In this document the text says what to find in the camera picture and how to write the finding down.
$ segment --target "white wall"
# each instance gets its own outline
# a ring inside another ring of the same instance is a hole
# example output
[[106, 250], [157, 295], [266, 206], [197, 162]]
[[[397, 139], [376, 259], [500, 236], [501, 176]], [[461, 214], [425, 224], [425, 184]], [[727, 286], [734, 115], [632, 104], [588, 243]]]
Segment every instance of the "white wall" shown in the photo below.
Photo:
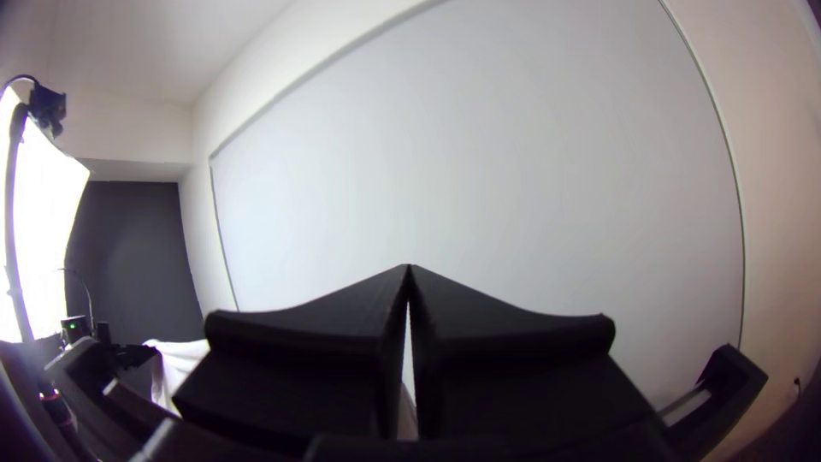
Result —
[[[17, 74], [39, 77], [36, 66], [0, 68], [0, 81]], [[41, 83], [67, 96], [63, 134], [56, 144], [92, 170], [92, 180], [177, 181], [192, 162], [192, 110], [179, 104], [137, 99], [126, 95]], [[28, 99], [31, 84], [14, 89]]]
[[220, 74], [193, 114], [194, 165], [180, 183], [188, 262], [203, 313], [236, 309], [222, 259], [208, 155], [271, 98], [350, 42], [422, 0], [299, 0]]
[[747, 241], [741, 350], [769, 375], [721, 460], [794, 402], [821, 352], [821, 66], [796, 2], [668, 0], [735, 158]]
[[[747, 240], [741, 349], [770, 375], [753, 408], [712, 455], [725, 459], [792, 404], [793, 378], [808, 381], [821, 352], [821, 64], [805, 28], [811, 22], [795, 3], [665, 1], [694, 48], [728, 132]], [[305, 72], [419, 3], [301, 0], [199, 100], [195, 167], [181, 183], [180, 201], [205, 312], [233, 308], [206, 157]]]

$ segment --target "white fabric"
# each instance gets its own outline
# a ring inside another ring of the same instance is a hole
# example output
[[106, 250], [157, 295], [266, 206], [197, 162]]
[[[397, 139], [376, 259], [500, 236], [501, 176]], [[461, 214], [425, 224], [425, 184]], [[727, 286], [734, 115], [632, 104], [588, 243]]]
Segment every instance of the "white fabric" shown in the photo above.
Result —
[[151, 372], [151, 400], [179, 416], [180, 412], [174, 407], [171, 397], [210, 350], [208, 341], [175, 343], [149, 340], [143, 345], [155, 347], [159, 352]]

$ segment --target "cable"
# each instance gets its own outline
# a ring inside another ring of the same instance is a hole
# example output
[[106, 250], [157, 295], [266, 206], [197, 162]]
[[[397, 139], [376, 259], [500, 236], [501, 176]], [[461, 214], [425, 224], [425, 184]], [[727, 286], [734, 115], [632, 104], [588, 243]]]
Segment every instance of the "cable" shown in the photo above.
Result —
[[6, 83], [3, 84], [3, 88], [0, 88], [0, 98], [3, 97], [3, 94], [6, 92], [6, 88], [9, 88], [11, 86], [11, 84], [13, 84], [15, 82], [18, 82], [20, 80], [28, 80], [36, 86], [40, 85], [39, 80], [35, 79], [33, 76], [31, 76], [29, 74], [16, 75], [16, 76], [12, 77], [11, 79], [6, 80]]

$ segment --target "whiteboard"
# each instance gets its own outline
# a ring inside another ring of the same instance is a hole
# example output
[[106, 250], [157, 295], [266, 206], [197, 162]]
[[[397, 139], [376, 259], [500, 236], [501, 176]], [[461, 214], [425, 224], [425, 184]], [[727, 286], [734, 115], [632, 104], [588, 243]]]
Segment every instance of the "whiteboard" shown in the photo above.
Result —
[[611, 355], [656, 407], [739, 338], [732, 164], [653, 0], [437, 4], [297, 84], [211, 168], [241, 311], [420, 264], [612, 317]]

